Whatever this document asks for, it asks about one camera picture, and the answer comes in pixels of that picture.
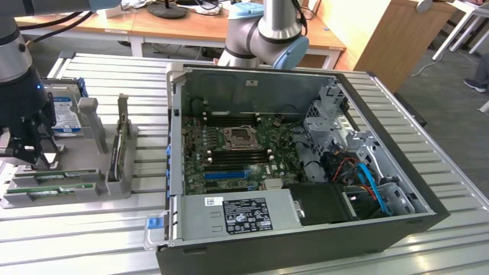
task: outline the blue pcie slot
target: blue pcie slot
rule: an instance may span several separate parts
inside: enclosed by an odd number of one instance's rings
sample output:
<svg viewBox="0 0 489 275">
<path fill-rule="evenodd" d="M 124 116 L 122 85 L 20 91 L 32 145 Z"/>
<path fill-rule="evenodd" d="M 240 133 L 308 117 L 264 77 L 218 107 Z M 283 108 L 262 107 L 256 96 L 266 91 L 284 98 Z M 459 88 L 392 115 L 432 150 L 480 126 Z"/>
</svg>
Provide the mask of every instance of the blue pcie slot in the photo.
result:
<svg viewBox="0 0 489 275">
<path fill-rule="evenodd" d="M 207 173 L 204 179 L 248 179 L 250 171 Z"/>
</svg>

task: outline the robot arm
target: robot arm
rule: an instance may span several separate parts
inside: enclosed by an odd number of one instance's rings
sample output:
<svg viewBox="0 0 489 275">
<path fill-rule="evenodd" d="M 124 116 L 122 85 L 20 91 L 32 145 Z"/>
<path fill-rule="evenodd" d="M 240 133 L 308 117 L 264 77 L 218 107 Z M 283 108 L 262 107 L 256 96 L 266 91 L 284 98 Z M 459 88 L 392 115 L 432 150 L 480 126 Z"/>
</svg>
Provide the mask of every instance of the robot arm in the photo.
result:
<svg viewBox="0 0 489 275">
<path fill-rule="evenodd" d="M 302 34 L 307 23 L 296 0 L 264 0 L 264 5 L 238 3 L 232 5 L 228 20 L 219 66 L 259 67 L 262 61 L 276 69 L 298 66 L 310 40 Z"/>
<path fill-rule="evenodd" d="M 14 17 L 114 7 L 120 0 L 0 0 L 0 160 L 50 168 L 56 152 L 54 97 L 47 94 Z"/>
</svg>

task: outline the blue cable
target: blue cable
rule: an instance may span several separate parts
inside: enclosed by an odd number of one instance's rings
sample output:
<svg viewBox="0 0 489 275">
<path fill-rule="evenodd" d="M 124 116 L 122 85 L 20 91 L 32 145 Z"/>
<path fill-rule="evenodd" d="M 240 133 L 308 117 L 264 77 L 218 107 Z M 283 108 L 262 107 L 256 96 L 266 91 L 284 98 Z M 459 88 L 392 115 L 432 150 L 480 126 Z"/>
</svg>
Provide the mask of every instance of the blue cable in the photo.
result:
<svg viewBox="0 0 489 275">
<path fill-rule="evenodd" d="M 374 180 L 374 177 L 372 177 L 372 174 L 371 174 L 371 171 L 368 170 L 366 164 L 363 163 L 359 163 L 358 164 L 359 168 L 363 170 L 366 176 L 367 176 L 367 179 L 368 181 L 371 182 L 371 186 L 372 186 L 372 191 L 374 193 L 376 194 L 376 197 L 378 197 L 378 200 L 379 200 L 379 204 L 382 205 L 382 209 L 383 211 L 390 215 L 392 216 L 392 213 L 386 205 L 386 202 L 383 200 L 383 197 L 382 197 L 382 193 L 379 193 L 379 190 L 378 190 L 378 185 L 376 185 L 376 181 Z"/>
</svg>

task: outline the metal rail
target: metal rail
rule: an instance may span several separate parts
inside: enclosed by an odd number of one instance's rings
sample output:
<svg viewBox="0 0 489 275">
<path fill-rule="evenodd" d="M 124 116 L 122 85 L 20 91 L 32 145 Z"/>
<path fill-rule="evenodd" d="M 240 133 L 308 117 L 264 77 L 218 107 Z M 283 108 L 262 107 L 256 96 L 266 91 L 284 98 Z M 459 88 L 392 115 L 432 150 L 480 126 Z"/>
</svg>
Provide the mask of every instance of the metal rail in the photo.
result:
<svg viewBox="0 0 489 275">
<path fill-rule="evenodd" d="M 106 124 L 119 118 L 118 95 L 131 96 L 128 111 L 139 125 L 134 194 L 120 201 L 0 209 L 2 274 L 160 273 L 155 252 L 143 249 L 143 229 L 146 217 L 164 208 L 168 62 L 182 60 L 96 54 L 58 60 L 50 76 L 86 78 Z M 487 274 L 487 198 L 380 81 L 367 73 L 346 75 L 452 216 L 383 253 L 262 274 Z M 364 129 L 359 113 L 351 115 Z M 8 171 L 7 166 L 0 180 Z"/>
</svg>

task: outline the shoe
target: shoe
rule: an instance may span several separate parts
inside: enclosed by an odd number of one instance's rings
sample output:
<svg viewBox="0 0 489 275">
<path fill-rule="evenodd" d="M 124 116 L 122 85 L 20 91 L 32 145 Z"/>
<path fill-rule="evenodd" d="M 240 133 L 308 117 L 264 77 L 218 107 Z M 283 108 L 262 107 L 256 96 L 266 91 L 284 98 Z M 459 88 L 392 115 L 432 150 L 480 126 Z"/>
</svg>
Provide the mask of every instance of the shoe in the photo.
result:
<svg viewBox="0 0 489 275">
<path fill-rule="evenodd" d="M 464 79 L 464 83 L 472 89 L 475 89 L 476 91 L 479 91 L 479 93 L 484 93 L 487 91 L 488 85 L 483 85 L 483 84 L 475 82 L 475 80 L 471 80 L 471 79 L 467 78 L 467 79 Z"/>
</svg>

